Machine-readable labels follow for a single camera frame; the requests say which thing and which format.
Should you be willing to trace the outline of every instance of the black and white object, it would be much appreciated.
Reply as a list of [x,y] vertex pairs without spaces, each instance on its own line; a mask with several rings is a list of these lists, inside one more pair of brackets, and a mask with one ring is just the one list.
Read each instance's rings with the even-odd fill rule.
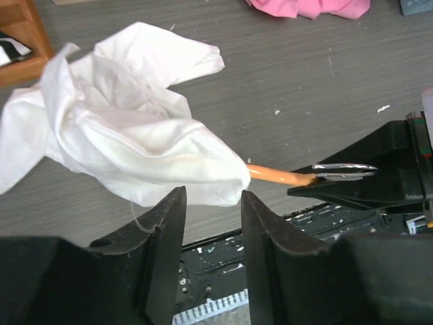
[[31,48],[4,32],[0,32],[0,66],[25,60],[31,53]]

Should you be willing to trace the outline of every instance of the wooden shelf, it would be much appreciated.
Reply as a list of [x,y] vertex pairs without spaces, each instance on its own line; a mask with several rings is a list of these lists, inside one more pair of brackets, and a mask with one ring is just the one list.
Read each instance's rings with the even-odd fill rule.
[[53,56],[32,0],[0,0],[0,30],[33,50],[30,59],[0,67],[0,87],[39,78]]

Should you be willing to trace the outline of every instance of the white speck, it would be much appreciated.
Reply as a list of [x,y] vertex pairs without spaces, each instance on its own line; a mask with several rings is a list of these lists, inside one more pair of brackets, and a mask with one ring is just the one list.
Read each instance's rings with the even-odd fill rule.
[[243,267],[244,267],[244,265],[241,264],[241,263],[239,263],[239,265],[238,265],[237,267],[235,267],[234,269],[228,269],[227,271],[223,271],[223,274],[226,274],[226,273],[232,272],[232,271],[234,271],[234,270],[236,270],[236,269],[241,269],[241,268],[243,268]]
[[385,105],[378,109],[378,113],[383,112],[385,109],[391,107],[391,105]]

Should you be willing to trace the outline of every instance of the crumpled fabric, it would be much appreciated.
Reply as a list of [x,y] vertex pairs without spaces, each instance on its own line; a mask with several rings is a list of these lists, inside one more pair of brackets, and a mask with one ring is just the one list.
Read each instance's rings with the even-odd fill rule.
[[247,0],[250,5],[275,17],[315,19],[319,14],[332,14],[358,19],[370,8],[370,0]]
[[250,183],[245,163],[167,89],[222,70],[218,47],[135,23],[69,65],[78,50],[67,44],[39,83],[6,102],[0,194],[47,156],[143,207],[176,186],[189,204],[238,202]]

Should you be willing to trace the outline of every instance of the pink cloth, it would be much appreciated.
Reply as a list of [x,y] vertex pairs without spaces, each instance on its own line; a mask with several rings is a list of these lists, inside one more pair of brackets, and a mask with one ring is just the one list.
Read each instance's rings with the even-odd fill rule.
[[275,17],[315,19],[329,13],[348,19],[358,19],[369,8],[370,0],[247,0],[255,8]]

